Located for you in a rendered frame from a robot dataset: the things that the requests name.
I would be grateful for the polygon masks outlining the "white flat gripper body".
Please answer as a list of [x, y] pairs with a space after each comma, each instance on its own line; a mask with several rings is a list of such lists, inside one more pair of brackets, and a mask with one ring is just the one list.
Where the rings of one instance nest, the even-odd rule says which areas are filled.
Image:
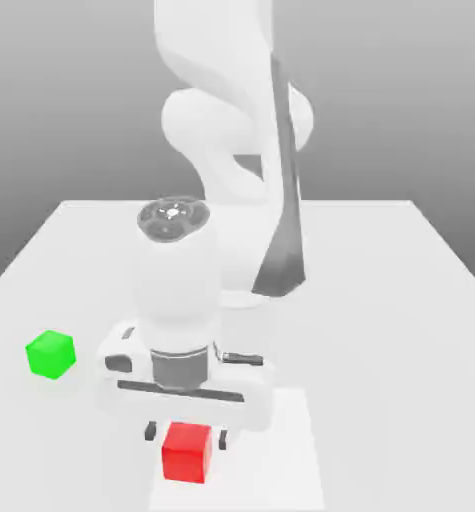
[[124, 374], [98, 375], [95, 397], [103, 410], [116, 415], [227, 430], [265, 430], [273, 409], [272, 384], [258, 369], [222, 369], [188, 391], [164, 389]]

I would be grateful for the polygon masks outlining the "small red cube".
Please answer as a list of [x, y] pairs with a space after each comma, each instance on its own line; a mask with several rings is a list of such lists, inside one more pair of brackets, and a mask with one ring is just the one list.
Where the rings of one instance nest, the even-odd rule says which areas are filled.
[[166, 480], [204, 484], [212, 455], [212, 428], [172, 422], [161, 447]]

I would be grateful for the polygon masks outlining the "small green cube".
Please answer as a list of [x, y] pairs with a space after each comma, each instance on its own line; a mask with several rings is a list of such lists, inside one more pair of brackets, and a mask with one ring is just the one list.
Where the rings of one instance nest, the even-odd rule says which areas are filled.
[[64, 375], [77, 360], [73, 338], [53, 330], [42, 332], [25, 351], [31, 372], [52, 380]]

